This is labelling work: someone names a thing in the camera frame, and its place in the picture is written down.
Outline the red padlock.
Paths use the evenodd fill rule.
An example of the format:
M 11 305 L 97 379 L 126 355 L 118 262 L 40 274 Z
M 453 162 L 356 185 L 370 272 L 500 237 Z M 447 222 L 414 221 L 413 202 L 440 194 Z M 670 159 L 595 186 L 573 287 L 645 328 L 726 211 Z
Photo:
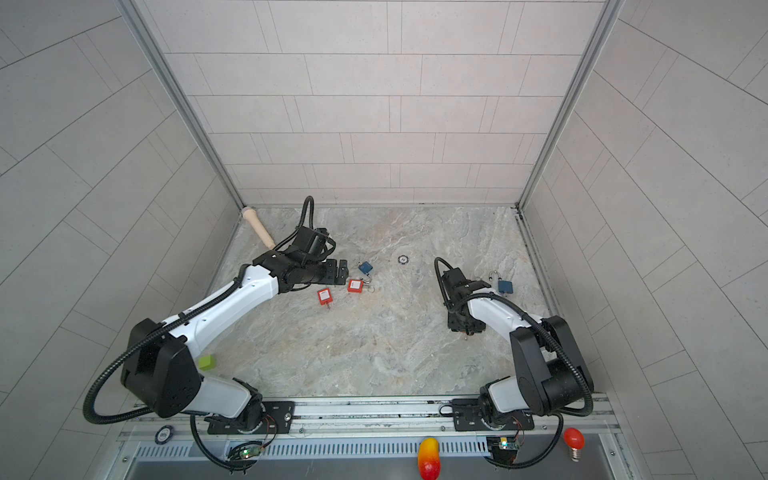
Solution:
M 317 296 L 318 296 L 319 303 L 326 307 L 330 307 L 330 304 L 333 302 L 333 297 L 329 288 L 324 288 L 322 290 L 319 290 L 317 292 Z
M 375 288 L 373 287 L 372 282 L 369 280 L 350 278 L 347 283 L 347 291 L 349 293 L 373 293 Z

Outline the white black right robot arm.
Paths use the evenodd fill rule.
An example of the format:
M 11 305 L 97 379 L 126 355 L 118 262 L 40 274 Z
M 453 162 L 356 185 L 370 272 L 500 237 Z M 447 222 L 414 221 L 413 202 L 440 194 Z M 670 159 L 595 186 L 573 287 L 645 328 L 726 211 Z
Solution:
M 572 461 L 579 461 L 584 436 L 566 428 L 564 418 L 592 414 L 594 382 L 566 320 L 529 314 L 488 282 L 468 279 L 441 257 L 433 265 L 448 328 L 466 335 L 492 329 L 508 341 L 515 368 L 514 375 L 482 386 L 477 398 L 454 399 L 439 414 L 451 417 L 460 432 L 490 432 L 487 460 L 496 467 L 532 467 L 559 441 L 565 442 Z M 533 429 L 536 416 L 556 418 L 554 437 L 540 454 L 519 461 L 523 435 Z

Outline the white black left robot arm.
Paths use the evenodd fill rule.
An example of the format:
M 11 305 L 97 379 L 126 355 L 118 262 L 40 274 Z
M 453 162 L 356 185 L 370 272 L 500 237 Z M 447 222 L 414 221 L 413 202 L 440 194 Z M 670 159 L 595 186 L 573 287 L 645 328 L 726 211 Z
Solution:
M 134 326 L 126 350 L 99 374 L 88 389 L 83 418 L 94 425 L 125 422 L 148 414 L 188 417 L 195 445 L 214 465 L 246 473 L 277 437 L 280 424 L 263 404 L 262 394 L 239 379 L 206 377 L 197 360 L 205 348 L 246 313 L 280 294 L 317 285 L 319 302 L 328 306 L 330 289 L 345 284 L 348 268 L 332 259 L 335 241 L 314 225 L 314 200 L 306 197 L 294 231 L 265 253 L 244 263 L 226 286 L 189 309 L 161 322 L 145 319 Z M 104 415 L 96 410 L 99 392 L 113 374 L 142 402 L 142 407 Z M 230 449 L 226 457 L 203 443 L 197 420 L 239 433 L 266 430 L 263 441 Z

